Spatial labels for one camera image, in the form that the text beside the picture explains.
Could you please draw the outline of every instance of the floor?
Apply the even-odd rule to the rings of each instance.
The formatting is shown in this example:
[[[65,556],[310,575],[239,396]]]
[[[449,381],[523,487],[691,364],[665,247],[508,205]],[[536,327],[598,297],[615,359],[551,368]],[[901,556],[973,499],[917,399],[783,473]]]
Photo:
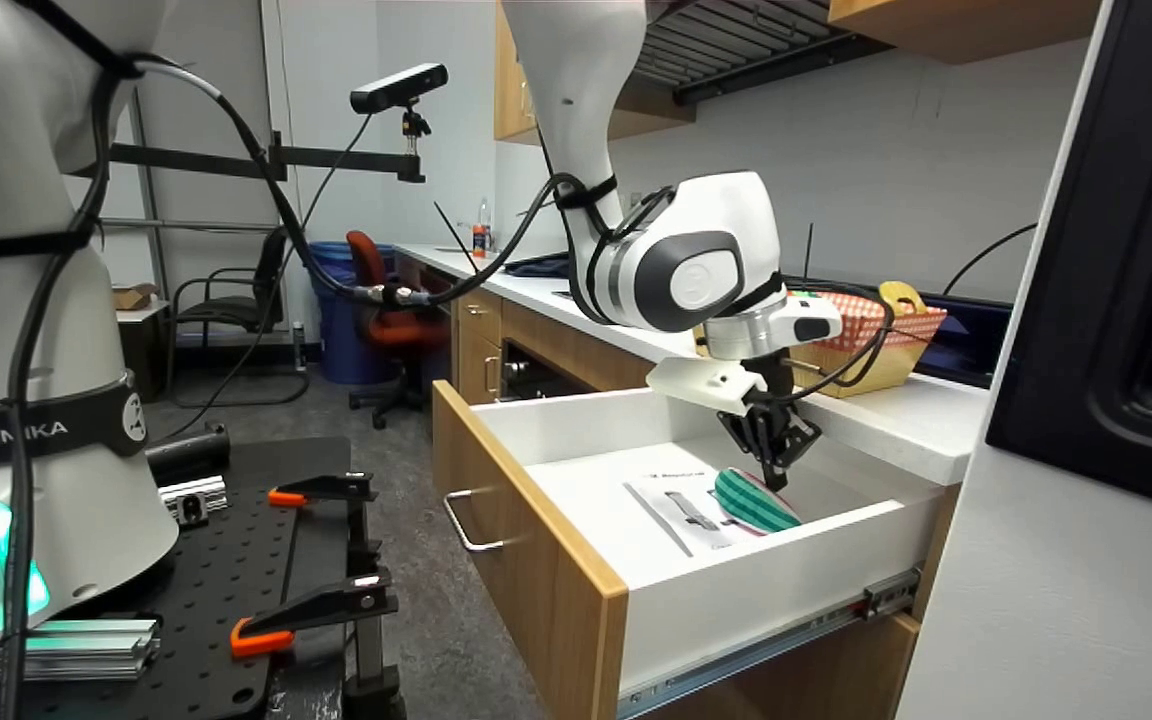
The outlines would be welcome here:
[[[176,399],[209,396],[224,371],[180,368]],[[278,381],[234,381],[228,396],[282,388]],[[190,407],[176,399],[146,406],[153,438],[166,438]],[[536,720],[536,689],[494,619],[494,608],[458,551],[428,475],[428,417],[393,413],[373,427],[369,407],[349,407],[349,388],[310,371],[294,406],[213,407],[234,443],[341,438],[351,464],[376,475],[373,528],[393,574],[400,611],[385,619],[389,662],[400,667],[411,720]]]

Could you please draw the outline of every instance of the green light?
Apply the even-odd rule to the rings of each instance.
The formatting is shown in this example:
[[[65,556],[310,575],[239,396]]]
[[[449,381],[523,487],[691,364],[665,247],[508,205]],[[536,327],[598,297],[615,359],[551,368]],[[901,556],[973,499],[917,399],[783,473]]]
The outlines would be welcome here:
[[[0,504],[0,564],[9,560],[9,545],[11,545],[11,510]],[[53,591],[43,584],[43,574],[39,564],[29,564],[29,616],[47,608],[53,606]]]

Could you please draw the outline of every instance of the drawer handle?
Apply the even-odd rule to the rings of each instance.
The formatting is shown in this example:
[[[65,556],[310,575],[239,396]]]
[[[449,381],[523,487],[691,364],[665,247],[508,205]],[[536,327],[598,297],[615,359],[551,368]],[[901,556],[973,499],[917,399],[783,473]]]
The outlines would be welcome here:
[[[449,497],[442,497],[442,511],[449,511],[449,520],[450,520],[450,528],[454,528],[454,538],[458,538],[458,550],[464,550],[469,556],[500,551],[508,539],[486,539],[486,545],[469,539],[469,533],[464,533],[464,525],[458,525],[458,518],[454,518],[454,499],[471,499],[471,497],[481,497],[481,491],[475,491],[475,487],[464,487],[464,491],[449,491]]]

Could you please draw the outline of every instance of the black frame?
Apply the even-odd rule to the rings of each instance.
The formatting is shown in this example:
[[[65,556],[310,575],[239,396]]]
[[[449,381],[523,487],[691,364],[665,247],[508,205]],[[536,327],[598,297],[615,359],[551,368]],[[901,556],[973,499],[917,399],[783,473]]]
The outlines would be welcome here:
[[[988,443],[1152,497],[1152,0],[1116,0]]]

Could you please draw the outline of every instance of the chair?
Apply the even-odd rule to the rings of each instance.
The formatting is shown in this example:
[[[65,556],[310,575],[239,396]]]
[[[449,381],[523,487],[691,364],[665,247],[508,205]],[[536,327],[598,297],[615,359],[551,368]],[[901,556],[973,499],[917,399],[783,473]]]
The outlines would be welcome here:
[[[171,324],[205,324],[205,347],[213,344],[213,324],[230,324],[230,327],[242,327],[254,335],[249,347],[249,354],[254,354],[260,335],[273,333],[278,321],[282,257],[286,257],[286,233],[273,227],[260,246],[254,270],[217,270],[209,277],[183,282],[171,293]],[[190,307],[180,307],[187,290],[205,290],[205,300]],[[292,333],[292,371],[266,371],[266,375],[292,375],[294,386],[292,386],[292,391],[273,396],[273,399],[228,399],[228,406],[213,406],[213,407],[252,407],[252,406],[298,399],[306,391],[306,371],[298,359],[298,333]]]
[[[349,252],[361,284],[389,284],[385,257],[369,233],[349,233]],[[361,307],[361,339],[400,364],[395,388],[376,406],[373,427],[385,427],[393,407],[428,407],[422,364],[449,354],[449,318],[436,307]]]

